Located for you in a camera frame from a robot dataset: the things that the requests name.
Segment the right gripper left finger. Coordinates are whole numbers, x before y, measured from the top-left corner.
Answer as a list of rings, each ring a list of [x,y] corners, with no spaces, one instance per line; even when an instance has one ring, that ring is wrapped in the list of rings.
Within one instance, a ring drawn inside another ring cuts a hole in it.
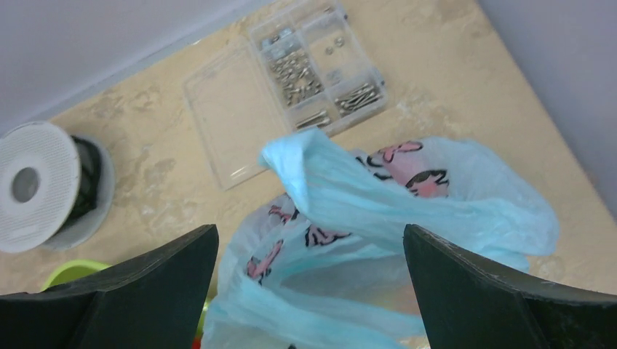
[[[189,348],[219,246],[203,225],[117,265],[1,297],[3,348]]]

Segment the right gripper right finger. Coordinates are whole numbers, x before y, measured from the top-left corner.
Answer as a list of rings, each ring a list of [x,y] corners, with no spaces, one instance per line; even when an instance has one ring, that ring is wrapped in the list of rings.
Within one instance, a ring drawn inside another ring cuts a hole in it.
[[[432,348],[614,348],[616,296],[554,283],[418,225],[403,246]]]

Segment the light blue plastic bag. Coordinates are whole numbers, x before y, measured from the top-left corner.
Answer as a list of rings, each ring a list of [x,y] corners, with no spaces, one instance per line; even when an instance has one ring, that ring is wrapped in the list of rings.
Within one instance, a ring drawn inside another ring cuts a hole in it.
[[[411,285],[407,225],[521,271],[560,234],[543,196],[473,140],[369,154],[309,129],[269,142],[259,162],[284,193],[227,244],[203,348],[400,348],[424,332],[394,304]]]

